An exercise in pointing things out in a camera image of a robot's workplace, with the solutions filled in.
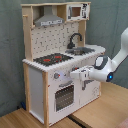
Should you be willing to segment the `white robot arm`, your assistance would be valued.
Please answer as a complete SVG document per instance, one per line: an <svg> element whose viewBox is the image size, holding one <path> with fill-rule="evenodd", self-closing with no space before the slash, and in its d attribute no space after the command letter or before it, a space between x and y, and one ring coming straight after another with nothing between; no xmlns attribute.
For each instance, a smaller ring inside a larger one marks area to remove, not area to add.
<svg viewBox="0 0 128 128"><path fill-rule="evenodd" d="M113 79L113 73L118 66L128 56L128 28L121 34L121 49L118 54L110 59L108 56L100 55L96 58L93 66L84 66L70 73L73 79L97 80L101 82L110 82Z"/></svg>

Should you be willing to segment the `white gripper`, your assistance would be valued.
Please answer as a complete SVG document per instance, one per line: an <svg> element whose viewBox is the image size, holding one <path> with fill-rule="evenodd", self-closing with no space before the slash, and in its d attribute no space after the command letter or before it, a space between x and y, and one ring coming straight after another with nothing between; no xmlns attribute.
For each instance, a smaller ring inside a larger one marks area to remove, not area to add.
<svg viewBox="0 0 128 128"><path fill-rule="evenodd" d="M91 80L89 73L92 69L92 66L84 66L82 68L72 71L70 73L70 77L81 81Z"/></svg>

